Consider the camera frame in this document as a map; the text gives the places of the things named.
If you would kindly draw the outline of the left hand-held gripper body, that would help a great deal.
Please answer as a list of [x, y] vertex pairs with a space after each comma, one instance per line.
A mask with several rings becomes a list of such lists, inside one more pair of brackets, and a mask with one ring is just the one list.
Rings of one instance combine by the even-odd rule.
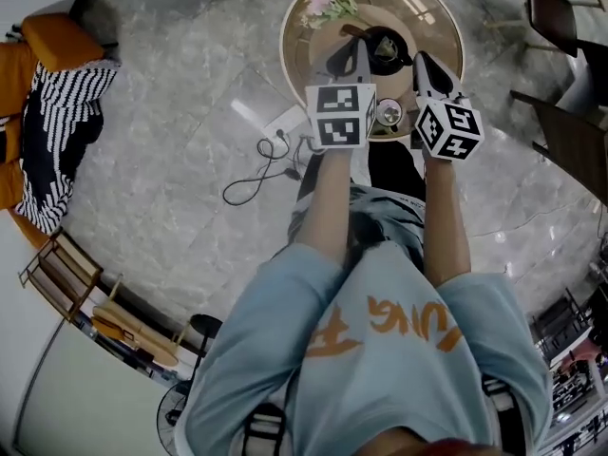
[[314, 143], [320, 149], [363, 147], [376, 119], [376, 84], [368, 70], [349, 76], [316, 71], [305, 88]]

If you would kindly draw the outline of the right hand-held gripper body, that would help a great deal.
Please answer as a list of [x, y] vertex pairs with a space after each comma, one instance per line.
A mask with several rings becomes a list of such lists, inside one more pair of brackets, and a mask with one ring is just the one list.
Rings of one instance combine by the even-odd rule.
[[416, 103], [419, 114], [414, 130], [431, 157], [464, 162], [484, 141], [481, 114], [460, 85], [448, 94], [420, 87]]

